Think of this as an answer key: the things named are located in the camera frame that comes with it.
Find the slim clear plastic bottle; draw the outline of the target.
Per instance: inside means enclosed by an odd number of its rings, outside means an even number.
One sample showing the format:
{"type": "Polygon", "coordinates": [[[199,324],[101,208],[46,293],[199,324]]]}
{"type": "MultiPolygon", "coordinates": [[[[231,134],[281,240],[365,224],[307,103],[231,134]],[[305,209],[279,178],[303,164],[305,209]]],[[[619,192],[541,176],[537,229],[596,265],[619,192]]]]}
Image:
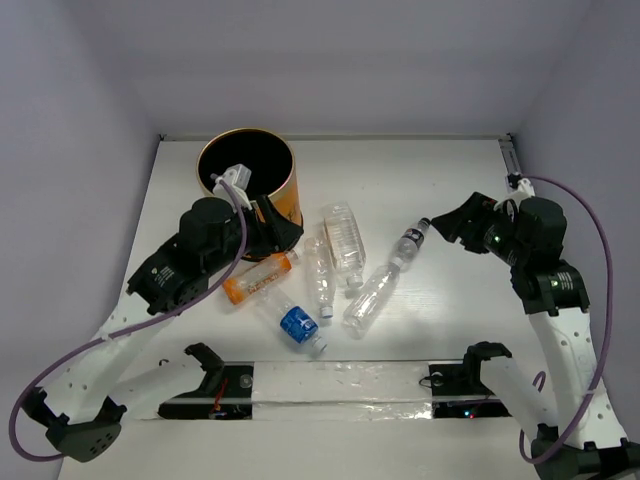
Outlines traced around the slim clear plastic bottle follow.
{"type": "Polygon", "coordinates": [[[304,260],[311,303],[324,323],[334,316],[336,285],[326,242],[310,237],[304,243],[304,260]]]}

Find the black label pepsi bottle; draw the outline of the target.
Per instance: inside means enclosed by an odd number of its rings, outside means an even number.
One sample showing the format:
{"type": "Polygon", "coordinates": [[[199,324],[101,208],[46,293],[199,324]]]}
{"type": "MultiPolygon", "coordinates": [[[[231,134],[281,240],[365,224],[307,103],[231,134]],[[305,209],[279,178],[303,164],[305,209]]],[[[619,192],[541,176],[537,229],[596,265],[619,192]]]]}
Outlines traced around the black label pepsi bottle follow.
{"type": "Polygon", "coordinates": [[[405,230],[393,249],[392,259],[395,264],[403,267],[414,260],[430,226],[431,220],[423,217],[405,230]]]}

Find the orange label plastic bottle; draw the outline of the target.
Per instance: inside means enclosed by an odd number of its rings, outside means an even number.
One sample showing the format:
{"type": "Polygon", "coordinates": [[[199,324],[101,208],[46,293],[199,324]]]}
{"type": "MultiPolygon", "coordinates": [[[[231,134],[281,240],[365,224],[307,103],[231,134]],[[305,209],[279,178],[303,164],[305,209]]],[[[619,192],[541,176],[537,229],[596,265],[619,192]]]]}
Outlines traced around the orange label plastic bottle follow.
{"type": "Polygon", "coordinates": [[[238,305],[290,272],[298,261],[299,253],[296,250],[275,253],[248,270],[228,278],[222,287],[230,302],[238,305]]]}

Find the blue label plastic bottle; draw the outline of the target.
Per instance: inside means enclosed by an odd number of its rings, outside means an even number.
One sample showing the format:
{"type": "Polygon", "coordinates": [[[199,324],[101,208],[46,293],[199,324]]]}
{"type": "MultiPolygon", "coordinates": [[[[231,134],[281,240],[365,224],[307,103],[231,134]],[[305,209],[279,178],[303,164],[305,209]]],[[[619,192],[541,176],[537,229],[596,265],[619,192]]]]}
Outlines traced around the blue label plastic bottle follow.
{"type": "Polygon", "coordinates": [[[277,286],[257,293],[256,308],[261,320],[289,349],[311,358],[319,358],[327,348],[317,322],[277,286]]]}

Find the clear bottle blue cap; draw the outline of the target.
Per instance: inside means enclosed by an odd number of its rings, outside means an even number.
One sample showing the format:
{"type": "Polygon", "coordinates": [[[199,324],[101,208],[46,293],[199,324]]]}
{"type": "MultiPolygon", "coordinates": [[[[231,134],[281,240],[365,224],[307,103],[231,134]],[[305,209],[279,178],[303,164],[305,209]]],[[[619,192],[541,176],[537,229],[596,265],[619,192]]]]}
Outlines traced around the clear bottle blue cap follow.
{"type": "Polygon", "coordinates": [[[353,339],[362,339],[385,308],[398,284],[404,262],[399,258],[378,267],[343,314],[342,325],[353,339]]]}

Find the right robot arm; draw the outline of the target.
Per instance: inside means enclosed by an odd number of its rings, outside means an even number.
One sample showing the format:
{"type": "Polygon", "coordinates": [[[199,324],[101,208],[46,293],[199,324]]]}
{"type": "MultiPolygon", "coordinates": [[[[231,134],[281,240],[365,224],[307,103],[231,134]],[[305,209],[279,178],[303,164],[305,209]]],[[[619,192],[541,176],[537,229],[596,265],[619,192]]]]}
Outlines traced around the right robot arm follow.
{"type": "Polygon", "coordinates": [[[527,462],[541,479],[623,479],[639,470],[639,445],[613,411],[590,328],[590,302],[577,269],[562,260],[567,222],[555,202],[535,196],[504,205],[478,192],[432,227],[465,250],[492,253],[510,268],[546,361],[548,402],[500,343],[467,349],[459,379],[470,391],[488,389],[529,441],[527,462]]]}

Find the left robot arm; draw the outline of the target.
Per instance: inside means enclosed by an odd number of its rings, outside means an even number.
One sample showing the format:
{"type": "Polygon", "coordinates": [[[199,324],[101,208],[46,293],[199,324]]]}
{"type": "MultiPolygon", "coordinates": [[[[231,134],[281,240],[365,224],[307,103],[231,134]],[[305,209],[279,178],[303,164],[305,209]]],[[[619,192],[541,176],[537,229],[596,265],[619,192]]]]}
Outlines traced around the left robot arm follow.
{"type": "Polygon", "coordinates": [[[253,207],[205,197],[179,220],[177,232],[159,246],[127,282],[124,296],[94,337],[46,368],[65,371],[48,385],[34,379],[12,408],[9,438],[23,458],[16,419],[25,413],[45,429],[57,458],[86,463],[119,436],[124,418],[140,407],[195,391],[215,392],[223,360],[206,344],[186,347],[178,362],[156,366],[128,382],[120,377],[146,344],[176,315],[194,306],[224,281],[237,263],[259,261],[292,249],[303,234],[300,220],[282,215],[262,195],[253,207]]]}

